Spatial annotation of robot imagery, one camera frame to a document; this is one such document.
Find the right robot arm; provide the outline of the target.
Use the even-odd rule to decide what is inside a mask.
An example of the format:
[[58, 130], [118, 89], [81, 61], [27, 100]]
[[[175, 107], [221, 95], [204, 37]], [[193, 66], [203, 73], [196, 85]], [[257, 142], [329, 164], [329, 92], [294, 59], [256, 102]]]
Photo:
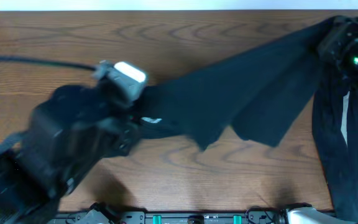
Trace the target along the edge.
[[335, 17], [331, 30], [318, 45], [318, 54], [358, 89], [358, 17]]

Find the dark teal t-shirt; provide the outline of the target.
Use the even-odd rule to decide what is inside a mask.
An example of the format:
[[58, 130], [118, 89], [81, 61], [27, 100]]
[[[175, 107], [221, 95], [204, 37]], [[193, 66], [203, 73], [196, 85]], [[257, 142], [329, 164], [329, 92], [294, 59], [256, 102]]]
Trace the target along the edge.
[[185, 135], [206, 149], [231, 127], [243, 140], [277, 146], [318, 89], [326, 66], [317, 46], [333, 24], [326, 19], [148, 86], [134, 109], [143, 138]]

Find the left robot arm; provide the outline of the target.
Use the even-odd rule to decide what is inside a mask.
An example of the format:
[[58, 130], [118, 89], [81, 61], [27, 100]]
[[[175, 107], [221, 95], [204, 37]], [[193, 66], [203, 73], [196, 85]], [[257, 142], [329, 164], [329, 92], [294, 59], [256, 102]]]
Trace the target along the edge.
[[104, 157], [139, 141], [118, 87], [65, 85], [34, 108], [28, 128], [0, 144], [0, 223], [47, 223]]

